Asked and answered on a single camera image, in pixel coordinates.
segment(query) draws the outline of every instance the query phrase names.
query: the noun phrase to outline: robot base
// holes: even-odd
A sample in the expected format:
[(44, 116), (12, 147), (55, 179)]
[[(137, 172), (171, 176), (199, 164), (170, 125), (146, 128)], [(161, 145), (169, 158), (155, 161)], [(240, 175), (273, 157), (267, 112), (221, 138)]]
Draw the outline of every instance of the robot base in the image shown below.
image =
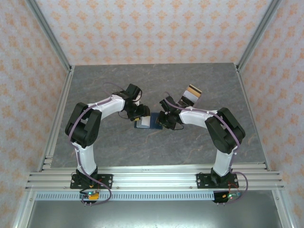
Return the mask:
[[(88, 178), (86, 176), (85, 178), (86, 180), (84, 180), (81, 175), (73, 174), (70, 189), (105, 189), (104, 186), (100, 186), (97, 183), (93, 183), (94, 186), (90, 186), (90, 184), (88, 184)], [(112, 174), (97, 174), (96, 176), (94, 176), (94, 178), (108, 186), (110, 189), (112, 188)]]
[(211, 173), (198, 173), (196, 174), (196, 184), (198, 189), (235, 189), (236, 185), (238, 185), (238, 177), (236, 174), (228, 173), (226, 176), (222, 177), (220, 181), (215, 183), (211, 177), (213, 178)]

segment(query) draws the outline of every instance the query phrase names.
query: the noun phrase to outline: wire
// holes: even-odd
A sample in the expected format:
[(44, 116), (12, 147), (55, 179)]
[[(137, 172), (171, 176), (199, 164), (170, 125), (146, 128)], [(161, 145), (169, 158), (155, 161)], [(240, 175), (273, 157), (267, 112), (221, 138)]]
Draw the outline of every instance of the wire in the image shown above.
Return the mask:
[(125, 118), (125, 117), (122, 117), (121, 115), (119, 115), (120, 118), (123, 118), (123, 119), (126, 119), (128, 120), (129, 118)]
[(184, 129), (185, 128), (185, 126), (184, 125), (182, 125), (182, 124), (180, 124), (181, 126), (182, 126), (182, 128), (179, 128), (179, 129), (172, 129), (173, 131), (179, 131), (179, 130), (182, 130), (182, 129)]
[[(99, 179), (98, 181), (101, 181), (102, 179)], [(97, 185), (97, 190), (99, 190), (99, 184)]]
[[(95, 104), (93, 104), (92, 106), (90, 106), (90, 107), (88, 107), (87, 109), (85, 109), (85, 110), (80, 114), (80, 116), (77, 118), (77, 120), (75, 121), (75, 123), (74, 123), (74, 125), (73, 125), (73, 127), (72, 127), (72, 129), (71, 129), (71, 132), (70, 132), (70, 134), (68, 135), (68, 140), (69, 140), (69, 142), (71, 142), (72, 134), (73, 134), (73, 132), (74, 132), (74, 130), (75, 130), (77, 124), (78, 124), (79, 121), (81, 120), (81, 118), (82, 118), (90, 109), (92, 109), (92, 108), (94, 108), (94, 107), (96, 107), (96, 106), (98, 106), (98, 105), (104, 105), (104, 104), (110, 102), (111, 100), (112, 100), (112, 97), (109, 97), (109, 99), (103, 100), (103, 101), (101, 101), (101, 102), (99, 102), (99, 103), (95, 103)], [(73, 146), (74, 149), (75, 149), (76, 158), (77, 158), (77, 161), (78, 161), (78, 164), (79, 164), (79, 166), (80, 166), (80, 169), (81, 169), (82, 173), (83, 173), (85, 176), (87, 176), (90, 180), (92, 180), (92, 181), (94, 181), (94, 182), (96, 182), (96, 183), (98, 183), (98, 184), (104, 186), (104, 187), (109, 191), (109, 193), (110, 193), (110, 195), (109, 195), (109, 197), (108, 197), (107, 199), (105, 199), (105, 200), (103, 200), (103, 201), (100, 201), (100, 202), (96, 202), (96, 203), (94, 203), (93, 205), (99, 205), (99, 204), (102, 204), (102, 203), (106, 203), (106, 202), (109, 201), (110, 198), (112, 197), (112, 192), (111, 192), (110, 188), (109, 188), (108, 186), (106, 186), (105, 184), (103, 184), (102, 182), (100, 182), (100, 181), (98, 181), (98, 180), (95, 180), (95, 179), (92, 178), (89, 174), (86, 173), (85, 169), (84, 169), (83, 166), (82, 166), (81, 160), (80, 160), (79, 149), (78, 149), (75, 145), (73, 145), (72, 142), (71, 142), (71, 144), (72, 144), (72, 146)], [(83, 204), (86, 204), (86, 203), (84, 202), (83, 198), (84, 198), (84, 196), (82, 197), (81, 202), (82, 202)]]
[(231, 184), (230, 184), (230, 182), (228, 182), (228, 185), (229, 185), (229, 191), (228, 191), (228, 193), (230, 193), (230, 190), (231, 190)]
[(85, 194), (85, 195), (87, 195), (87, 192), (84, 192), (84, 191), (85, 191), (85, 190), (88, 190), (88, 189), (89, 189), (89, 188), (87, 188), (87, 189), (82, 189), (82, 190), (79, 191), (79, 193), (80, 193), (80, 194)]
[(217, 114), (215, 114), (215, 113), (213, 113), (213, 112), (206, 111), (206, 110), (203, 110), (203, 109), (196, 109), (196, 108), (190, 108), (190, 109), (189, 109), (189, 108), (181, 108), (181, 107), (178, 107), (178, 106), (175, 106), (175, 105), (171, 104), (166, 98), (165, 98), (164, 100), (165, 100), (165, 102), (166, 102), (168, 105), (172, 106), (173, 108), (177, 108), (177, 109), (184, 110), (184, 111), (189, 111), (189, 110), (190, 110), (190, 111), (197, 111), (197, 112), (201, 112), (201, 113), (210, 114), (210, 115), (216, 117), (216, 118), (217, 118), (217, 119), (226, 127), (226, 129), (229, 131), (229, 133), (231, 134), (232, 138), (234, 139), (234, 141), (235, 141), (236, 144), (237, 144), (237, 148), (234, 150), (234, 152), (233, 152), (233, 154), (232, 154), (231, 162), (230, 162), (230, 164), (229, 164), (229, 172), (231, 172), (232, 174), (241, 174), (241, 175), (245, 178), (245, 181), (246, 181), (246, 188), (245, 188), (244, 193), (243, 193), (239, 198), (237, 198), (236, 200), (234, 200), (234, 201), (232, 201), (232, 202), (227, 202), (227, 203), (225, 203), (225, 204), (234, 203), (234, 202), (236, 202), (237, 200), (241, 199), (241, 198), (245, 195), (245, 193), (247, 192), (247, 190), (248, 190), (248, 179), (247, 179), (247, 177), (245, 176), (245, 174), (243, 174), (243, 173), (241, 173), (241, 172), (238, 172), (238, 171), (232, 172), (231, 166), (232, 166), (232, 163), (233, 163), (233, 158), (234, 158), (234, 155), (236, 154), (236, 151), (239, 149), (240, 144), (239, 144), (239, 141), (238, 141), (237, 137), (235, 136), (235, 134), (233, 133), (233, 131), (231, 130), (231, 128), (228, 126), (228, 124), (225, 123), (225, 121), (224, 121), (222, 118), (220, 118)]
[(112, 93), (108, 92), (108, 91), (105, 89), (104, 86), (107, 85), (107, 84), (114, 85), (114, 86), (120, 88), (121, 90), (124, 90), (124, 89), (121, 88), (118, 84), (115, 84), (115, 83), (113, 83), (113, 82), (105, 82), (105, 83), (103, 83), (103, 89), (104, 89), (104, 92), (105, 92), (106, 94), (108, 94), (109, 96), (112, 96)]
[(140, 90), (140, 92), (141, 92), (141, 96), (140, 96), (136, 101), (134, 101), (134, 102), (138, 102), (138, 101), (141, 99), (141, 97), (142, 97), (142, 95), (143, 95), (143, 91)]
[(228, 184), (230, 184), (230, 186), (232, 185), (232, 186), (234, 186), (237, 190), (238, 190), (238, 186), (237, 185), (235, 185), (234, 183), (230, 183), (230, 182), (228, 182)]

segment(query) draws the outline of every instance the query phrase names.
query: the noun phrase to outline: blue object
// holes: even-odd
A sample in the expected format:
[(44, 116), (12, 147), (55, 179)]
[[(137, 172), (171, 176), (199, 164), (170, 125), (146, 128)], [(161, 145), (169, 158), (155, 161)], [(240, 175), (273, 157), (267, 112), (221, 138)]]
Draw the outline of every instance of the blue object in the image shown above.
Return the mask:
[(141, 128), (141, 127), (137, 127), (137, 121), (134, 122), (134, 128), (138, 128), (138, 129), (158, 129), (158, 130), (162, 130), (162, 126), (159, 125), (158, 123), (156, 123), (157, 117), (158, 117), (159, 113), (151, 113), (151, 117), (150, 117), (150, 127), (149, 128)]

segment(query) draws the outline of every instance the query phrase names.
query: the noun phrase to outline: yellow connector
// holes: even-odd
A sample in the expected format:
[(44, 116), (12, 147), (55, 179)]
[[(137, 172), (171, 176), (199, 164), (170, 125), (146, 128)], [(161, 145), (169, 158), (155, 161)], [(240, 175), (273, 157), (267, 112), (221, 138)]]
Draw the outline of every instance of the yellow connector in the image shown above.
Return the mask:
[(89, 195), (89, 200), (98, 200), (98, 199), (99, 199), (99, 192)]

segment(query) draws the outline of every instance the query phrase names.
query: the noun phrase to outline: patterned wallpaper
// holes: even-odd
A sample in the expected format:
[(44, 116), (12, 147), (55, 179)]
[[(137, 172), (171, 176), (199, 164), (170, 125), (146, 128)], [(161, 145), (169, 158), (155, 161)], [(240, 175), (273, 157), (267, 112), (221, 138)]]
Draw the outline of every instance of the patterned wallpaper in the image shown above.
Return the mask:
[(237, 63), (271, 0), (38, 0), (72, 65)]
[(271, 161), (304, 224), (304, 4), (283, 0), (245, 70), (245, 89)]
[(66, 75), (24, 0), (0, 1), (0, 227), (36, 171)]

